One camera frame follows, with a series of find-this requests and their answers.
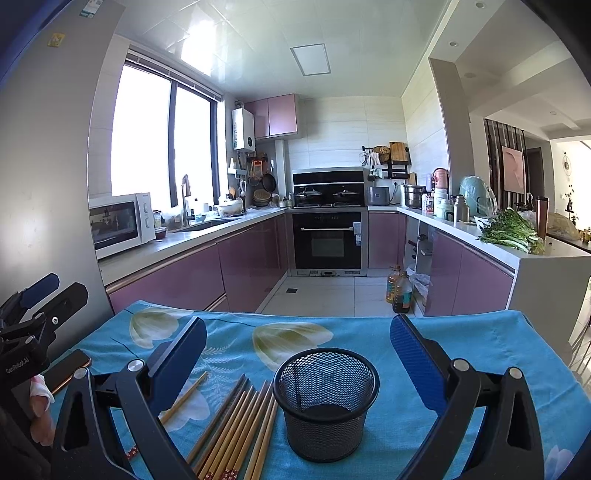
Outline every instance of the smartphone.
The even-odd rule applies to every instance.
[[[55,395],[68,384],[76,370],[89,367],[91,363],[90,357],[82,350],[74,350],[70,355],[43,373],[45,385]]]

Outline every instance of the leafy greens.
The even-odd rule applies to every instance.
[[[530,223],[511,208],[503,210],[482,229],[480,241],[517,248],[534,255],[544,254],[544,241]]]

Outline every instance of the cooking oil bottle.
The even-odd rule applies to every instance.
[[[413,284],[408,279],[408,274],[403,271],[396,281],[394,288],[394,301],[392,310],[395,313],[408,313],[410,311],[410,300],[413,296]]]
[[[392,269],[392,273],[388,276],[388,281],[386,282],[386,301],[388,303],[394,301],[394,290],[398,277],[400,276],[400,265],[390,268]]]

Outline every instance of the mesh pen holder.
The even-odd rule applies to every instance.
[[[364,357],[339,348],[300,352],[279,367],[273,394],[292,450],[312,462],[335,462],[361,442],[379,376]]]

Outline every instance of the water heater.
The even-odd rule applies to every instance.
[[[232,111],[234,150],[255,151],[255,119],[245,108]]]

